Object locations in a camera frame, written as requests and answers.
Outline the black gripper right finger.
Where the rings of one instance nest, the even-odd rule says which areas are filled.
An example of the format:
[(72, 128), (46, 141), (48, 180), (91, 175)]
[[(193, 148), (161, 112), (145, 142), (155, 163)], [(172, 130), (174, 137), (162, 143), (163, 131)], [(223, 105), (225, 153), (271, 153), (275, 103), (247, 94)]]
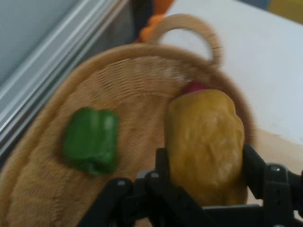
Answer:
[(265, 163), (252, 145), (243, 147), (243, 171), (255, 199), (263, 200), (265, 227), (301, 227), (294, 212), (303, 213), (303, 176), (282, 164)]

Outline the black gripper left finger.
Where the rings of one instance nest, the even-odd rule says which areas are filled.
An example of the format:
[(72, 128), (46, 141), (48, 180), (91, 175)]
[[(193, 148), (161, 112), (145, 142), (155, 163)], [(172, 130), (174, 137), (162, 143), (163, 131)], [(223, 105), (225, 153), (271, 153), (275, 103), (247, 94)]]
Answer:
[(155, 169), (131, 181), (109, 181), (84, 214), (80, 227), (133, 227), (148, 219), (154, 227), (212, 227), (212, 218), (169, 181), (165, 148), (156, 150)]

